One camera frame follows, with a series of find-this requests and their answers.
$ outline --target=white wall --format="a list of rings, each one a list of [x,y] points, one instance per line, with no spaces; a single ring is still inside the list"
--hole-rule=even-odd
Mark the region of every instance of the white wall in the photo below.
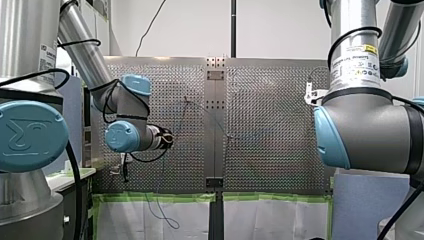
[[[141,35],[162,0],[111,0],[111,55],[134,56]],[[377,5],[383,28],[389,0]],[[139,56],[205,57],[230,55],[229,0],[167,1]],[[318,0],[243,0],[237,6],[237,57],[326,59],[330,29]],[[417,61],[421,39],[408,52],[410,70],[383,86],[412,98],[424,84]]]
[[[113,55],[134,56],[161,0],[112,0]],[[170,0],[139,56],[222,56],[230,51],[230,1]]]

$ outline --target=logo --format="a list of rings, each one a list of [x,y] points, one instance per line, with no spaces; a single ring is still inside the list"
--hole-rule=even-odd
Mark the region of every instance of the logo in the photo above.
[[[5,156],[49,154],[46,147],[46,130],[51,122],[43,120],[11,119],[6,126],[10,129],[9,152]]]

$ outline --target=vertical metal post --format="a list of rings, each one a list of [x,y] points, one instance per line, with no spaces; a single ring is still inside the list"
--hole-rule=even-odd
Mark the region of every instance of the vertical metal post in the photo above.
[[[231,58],[236,58],[237,50],[237,0],[231,0]]]

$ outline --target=wire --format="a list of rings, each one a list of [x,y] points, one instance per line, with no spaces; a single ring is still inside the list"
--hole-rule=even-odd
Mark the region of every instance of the wire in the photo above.
[[[67,43],[59,43],[57,45],[57,47],[60,48],[64,48],[64,47],[68,47],[68,46],[72,46],[72,45],[76,45],[76,44],[81,44],[81,43],[96,43],[96,45],[99,47],[100,45],[102,45],[102,42],[99,39],[87,39],[87,40],[81,40],[81,41],[73,41],[73,42],[67,42]]]
[[[17,83],[17,82],[21,82],[23,80],[28,80],[28,79],[38,77],[38,76],[41,76],[41,75],[45,75],[45,74],[49,74],[49,73],[63,73],[63,74],[65,74],[65,79],[57,87],[55,87],[56,90],[63,87],[69,81],[69,79],[71,77],[71,75],[66,70],[63,70],[63,69],[60,69],[60,68],[51,68],[51,69],[48,69],[46,71],[30,73],[30,74],[23,75],[23,76],[20,76],[20,77],[8,79],[4,82],[0,82],[0,87],[4,87],[6,85],[14,84],[14,83]]]
[[[152,210],[152,206],[150,205],[149,197],[147,196],[147,193],[144,193],[144,195],[145,195],[145,197],[146,197],[147,205],[149,206],[150,213],[152,213],[152,215],[153,215],[155,218],[157,218],[157,219],[159,219],[159,220],[165,220],[165,221],[166,221],[166,223],[168,223],[168,225],[169,225],[171,228],[175,229],[175,230],[180,228],[180,223],[179,223],[179,222],[177,222],[175,219],[169,218],[169,217],[167,217],[167,216],[165,215],[165,212],[163,211],[162,207],[161,207],[161,206],[160,206],[160,204],[159,204],[159,197],[157,197],[157,198],[156,198],[156,203],[157,203],[157,205],[158,205],[159,211],[160,211],[160,212],[161,212],[161,214],[162,214],[162,217],[160,217],[160,216],[156,215],[156,214],[155,214],[155,212],[153,212],[153,210]]]
[[[131,94],[137,100],[139,100],[144,105],[144,107],[147,109],[147,115],[150,115],[150,107],[143,99],[141,99],[139,96],[137,96],[137,94],[135,94],[133,91],[131,91],[131,89],[129,89],[121,80],[115,79],[113,81],[115,83],[112,85],[112,88],[109,90],[109,93],[106,95],[105,103],[103,105],[103,110],[102,110],[103,121],[105,123],[109,124],[109,123],[116,122],[116,119],[114,119],[112,121],[109,121],[109,120],[106,119],[106,108],[109,108],[109,110],[112,111],[112,109],[109,106],[109,100],[112,98],[113,91],[115,91],[115,88],[116,88],[116,86],[118,86],[118,84],[120,84],[125,89],[125,91],[127,91],[129,94]]]
[[[325,19],[327,20],[328,26],[331,28],[331,19],[327,9],[327,0],[322,1],[322,6],[324,8]]]
[[[315,73],[317,70],[320,70],[320,69],[327,70],[327,72],[328,72],[328,67],[323,67],[323,66],[315,67],[315,68],[314,68],[314,69],[312,69],[312,71],[309,73],[309,75],[308,75],[308,81],[312,81],[312,76],[314,75],[314,73]]]
[[[75,157],[74,150],[72,149],[71,142],[68,141],[66,145],[66,153],[68,154],[69,161],[72,166],[72,173],[75,180],[75,231],[74,240],[80,240],[81,236],[81,219],[82,219],[82,186],[81,176],[78,168],[77,158]]]
[[[145,37],[147,36],[147,34],[149,33],[150,28],[152,28],[153,23],[155,22],[155,20],[156,20],[157,16],[158,16],[158,15],[159,15],[159,13],[160,13],[160,10],[162,9],[162,7],[163,7],[163,5],[165,4],[165,2],[166,2],[166,1],[167,1],[167,0],[163,0],[163,1],[162,1],[162,3],[161,3],[161,4],[160,4],[160,6],[159,6],[158,11],[156,12],[155,16],[153,17],[152,21],[150,22],[149,27],[147,28],[146,32],[143,34],[143,36],[141,36],[140,43],[138,44],[137,51],[135,52],[135,56],[136,56],[136,57],[138,57],[138,52],[140,51],[141,44],[143,44],[143,40],[144,40],[144,38],[145,38]]]
[[[418,22],[417,34],[415,35],[415,38],[411,42],[411,44],[409,44],[409,46],[407,48],[405,48],[405,50],[403,50],[402,52],[400,52],[398,55],[395,55],[393,57],[389,57],[389,58],[383,59],[380,62],[381,63],[389,62],[389,61],[395,60],[396,58],[398,58],[398,57],[404,55],[405,53],[407,53],[415,45],[415,43],[418,41],[418,38],[420,37],[420,33],[421,33],[421,21]],[[381,66],[382,67],[397,67],[397,66],[402,66],[402,64],[400,64],[400,65],[399,64],[387,64],[387,65],[381,64]]]
[[[389,222],[384,226],[383,231],[378,235],[377,240],[384,240],[387,233],[393,227],[395,222],[402,216],[402,214],[408,209],[409,206],[418,198],[421,192],[424,191],[424,181],[415,189],[415,191],[409,196],[409,198],[402,204],[402,206],[396,211],[395,215],[389,220]]]
[[[151,160],[141,160],[139,158],[137,158],[136,156],[134,156],[133,153],[129,153],[130,156],[136,160],[137,162],[142,162],[142,163],[151,163],[151,162],[156,162],[157,160],[161,159],[163,156],[165,156],[166,152],[168,151],[168,148],[165,149],[159,156],[157,156],[156,158],[153,158]]]
[[[416,104],[412,101],[409,101],[409,100],[401,98],[401,97],[396,97],[396,96],[392,96],[392,99],[403,102],[405,104],[408,104],[412,108],[414,108],[415,110],[419,111],[421,114],[424,114],[424,109],[420,105],[418,105],[418,104]],[[377,240],[384,240],[387,233],[393,227],[395,222],[402,216],[402,214],[408,209],[408,207],[411,206],[411,204],[418,198],[418,196],[421,194],[422,191],[424,191],[424,180],[421,181],[420,185],[418,185],[418,187],[411,194],[411,196],[409,196],[409,198],[402,204],[402,206],[392,216],[392,218],[389,220],[389,222],[386,224],[386,226],[384,226],[380,235],[378,235]]]
[[[109,108],[110,111],[112,109],[109,107],[109,100],[112,97],[113,91],[115,90],[116,86],[119,83],[119,79],[113,80],[115,83],[113,84],[112,88],[109,90],[109,93],[106,95],[105,104],[103,105],[102,115],[103,115],[103,121],[105,123],[114,123],[116,120],[109,121],[106,119],[106,108]]]
[[[333,57],[334,51],[336,51],[337,47],[344,41],[346,40],[348,37],[350,37],[350,35],[352,35],[353,33],[359,32],[359,31],[375,31],[377,32],[377,37],[381,37],[381,34],[383,34],[383,31],[381,31],[380,28],[378,27],[374,27],[374,26],[369,26],[369,27],[360,27],[360,28],[355,28],[352,29],[348,32],[346,32],[345,34],[341,35],[331,46],[330,51],[328,51],[328,58],[327,58],[327,65],[328,65],[328,69],[331,69],[331,58]]]

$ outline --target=silver cylinder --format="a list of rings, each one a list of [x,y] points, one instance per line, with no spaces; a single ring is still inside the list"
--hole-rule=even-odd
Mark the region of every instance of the silver cylinder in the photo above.
[[[78,7],[70,4],[60,14],[59,39],[62,43],[92,39],[93,36],[85,23]],[[100,49],[93,43],[75,44],[65,47],[75,63],[82,80],[88,89],[103,86],[112,81],[111,74]]]
[[[334,44],[343,34],[361,27],[376,27],[375,0],[334,0],[331,39]],[[377,33],[352,33],[335,49],[331,56],[330,92],[354,87],[380,87]],[[359,66],[371,64],[370,69]]]
[[[0,173],[0,220],[42,209],[50,198],[42,170]]]
[[[57,0],[0,1],[0,82],[54,68],[60,3]],[[5,88],[58,95],[54,75]]]
[[[63,223],[63,197],[55,193],[35,211],[0,220],[0,237],[2,240],[62,240]]]
[[[424,11],[424,2],[416,4],[398,4],[391,2],[384,25],[384,35],[380,41],[380,59],[382,65],[402,62],[401,54],[410,44]]]

